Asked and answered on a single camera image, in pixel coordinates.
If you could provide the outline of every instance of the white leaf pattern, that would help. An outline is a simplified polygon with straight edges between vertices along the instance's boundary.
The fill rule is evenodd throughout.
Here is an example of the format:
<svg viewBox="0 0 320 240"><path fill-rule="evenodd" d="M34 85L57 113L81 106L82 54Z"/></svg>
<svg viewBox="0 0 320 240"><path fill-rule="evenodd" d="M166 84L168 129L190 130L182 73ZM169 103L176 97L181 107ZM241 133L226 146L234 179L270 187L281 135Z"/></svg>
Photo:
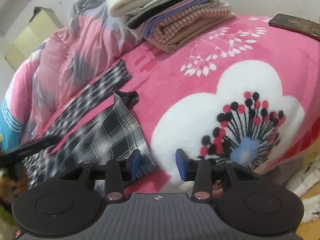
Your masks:
<svg viewBox="0 0 320 240"><path fill-rule="evenodd" d="M213 63L210 63L210 64L209 64L209 68L210 68L211 70L216 70L216 69L217 69L217 66L216 66L215 64L213 64Z"/></svg>
<svg viewBox="0 0 320 240"><path fill-rule="evenodd" d="M257 41L255 41L255 40L246 40L245 42L246 43L256 43Z"/></svg>
<svg viewBox="0 0 320 240"><path fill-rule="evenodd" d="M195 72L196 72L196 68L191 68L191 69L188 69L184 75L186 76L189 74L189 76L192 76Z"/></svg>
<svg viewBox="0 0 320 240"><path fill-rule="evenodd" d="M236 53L236 54L241 53L241 51L240 51L239 49L233 49L232 51L233 51L234 53Z"/></svg>
<svg viewBox="0 0 320 240"><path fill-rule="evenodd" d="M228 51L228 54L229 54L229 56L231 56L231 57L234 57L234 56L235 56L235 54L234 54L233 51L231 51L231 50Z"/></svg>
<svg viewBox="0 0 320 240"><path fill-rule="evenodd" d="M208 67L204 67L203 70L202 70L202 73L207 76L209 74L209 68Z"/></svg>
<svg viewBox="0 0 320 240"><path fill-rule="evenodd" d="M252 49L252 47L251 46L249 46L249 45L243 45L246 49Z"/></svg>
<svg viewBox="0 0 320 240"><path fill-rule="evenodd" d="M252 17L249 20L254 20L259 22L269 21L268 18L256 18ZM213 62L220 63L227 57L238 57L238 54L246 53L247 50L254 49L251 44L257 43L260 35L267 34L267 30L264 27L253 27L246 30L235 30L235 32L229 31L229 27L219 28L217 30L212 30L209 33L204 33L199 36L196 40L192 41L191 44L194 45L189 57L185 60L180 71L184 72L185 76L196 76L201 77L202 75L208 76L210 71L216 71L219 66ZM252 36L256 37L253 39L242 39L241 37ZM198 47L198 42L205 42L208 48L211 48L209 55L203 55L206 51L203 48Z"/></svg>

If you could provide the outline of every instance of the metal rivet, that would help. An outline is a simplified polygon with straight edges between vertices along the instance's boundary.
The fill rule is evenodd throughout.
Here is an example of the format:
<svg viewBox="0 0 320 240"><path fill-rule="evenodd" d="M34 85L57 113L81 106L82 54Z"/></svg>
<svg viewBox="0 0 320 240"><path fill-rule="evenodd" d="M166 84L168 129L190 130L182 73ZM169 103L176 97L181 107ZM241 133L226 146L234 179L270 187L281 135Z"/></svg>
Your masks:
<svg viewBox="0 0 320 240"><path fill-rule="evenodd" d="M120 192L111 192L107 195L107 198L110 200L119 200L123 195Z"/></svg>
<svg viewBox="0 0 320 240"><path fill-rule="evenodd" d="M210 197L210 194L208 192L199 191L199 192L195 193L195 197L197 199L207 199Z"/></svg>

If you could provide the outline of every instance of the checkered cloth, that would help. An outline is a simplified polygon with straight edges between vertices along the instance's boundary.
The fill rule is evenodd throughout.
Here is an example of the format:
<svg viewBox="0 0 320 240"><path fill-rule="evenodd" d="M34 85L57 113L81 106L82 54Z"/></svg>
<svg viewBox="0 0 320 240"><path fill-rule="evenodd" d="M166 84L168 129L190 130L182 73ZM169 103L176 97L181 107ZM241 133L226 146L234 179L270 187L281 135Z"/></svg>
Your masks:
<svg viewBox="0 0 320 240"><path fill-rule="evenodd" d="M60 150L42 155L35 163L34 172L29 174L32 187L81 162L102 165L110 159L126 159L135 149L142 155L138 176L158 167L139 123L128 109L137 103L137 92L116 91L114 101L112 106L72 133ZM103 195L104 181L97 181L95 189Z"/></svg>
<svg viewBox="0 0 320 240"><path fill-rule="evenodd" d="M121 59L108 72L102 75L91 86L88 86L77 98L71 101L62 114L54 121L44 134L64 137L87 113L112 95L114 90L120 89L130 79L124 61ZM25 159L28 174L36 172L35 167L40 158L50 152L43 150Z"/></svg>
<svg viewBox="0 0 320 240"><path fill-rule="evenodd" d="M186 26L199 18L212 18L215 21L231 12L231 6L221 0L198 4L173 14L157 23L152 32L153 38L160 44L167 44Z"/></svg>

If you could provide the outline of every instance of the stack of folded clothes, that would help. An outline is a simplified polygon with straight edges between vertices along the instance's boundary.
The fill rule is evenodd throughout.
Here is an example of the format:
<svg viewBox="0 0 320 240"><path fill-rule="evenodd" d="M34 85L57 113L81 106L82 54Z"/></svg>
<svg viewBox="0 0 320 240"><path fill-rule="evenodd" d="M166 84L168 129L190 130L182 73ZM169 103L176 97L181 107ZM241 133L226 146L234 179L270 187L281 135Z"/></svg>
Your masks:
<svg viewBox="0 0 320 240"><path fill-rule="evenodd" d="M221 0L107 0L107 6L137 39L168 53L234 18L230 5Z"/></svg>

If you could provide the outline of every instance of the blue fabric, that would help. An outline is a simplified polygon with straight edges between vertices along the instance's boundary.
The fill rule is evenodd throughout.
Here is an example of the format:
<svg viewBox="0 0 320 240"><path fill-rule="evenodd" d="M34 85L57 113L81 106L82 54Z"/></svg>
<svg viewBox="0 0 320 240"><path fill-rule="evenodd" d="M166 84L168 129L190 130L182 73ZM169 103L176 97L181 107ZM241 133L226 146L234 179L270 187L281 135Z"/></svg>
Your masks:
<svg viewBox="0 0 320 240"><path fill-rule="evenodd" d="M183 11L184 9L189 8L189 7L191 7L191 6L195 6L195 5L202 4L202 3L205 3L205 2L209 2L209 1L210 1L210 0L195 0L195 1L191 2L191 3L188 3L188 4L186 4L186 5L183 5L183 6L179 7L179 8L176 8L175 10L172 10L172 11L170 11L170 12L164 13L164 14L162 14L162 15L159 15L158 17L153 18L153 19L149 22L149 24L147 25L147 27L145 28L145 31L144 31L144 33L143 33L143 36L144 36L145 38L150 37L151 34L152 34L153 25L156 24L156 23L158 23L158 22L163 21L163 20L164 20L165 18L167 18L168 16L170 16L170 15L172 15L172 14L175 14L175 13L178 13L178 12L181 12L181 11Z"/></svg>
<svg viewBox="0 0 320 240"><path fill-rule="evenodd" d="M259 139L252 140L246 136L241 140L239 147L232 151L230 160L242 166L248 166L257 158L260 147L261 143Z"/></svg>
<svg viewBox="0 0 320 240"><path fill-rule="evenodd" d="M3 99L0 109L0 142L1 150L11 151L19 146L22 131L22 123L16 120L7 107L7 101Z"/></svg>

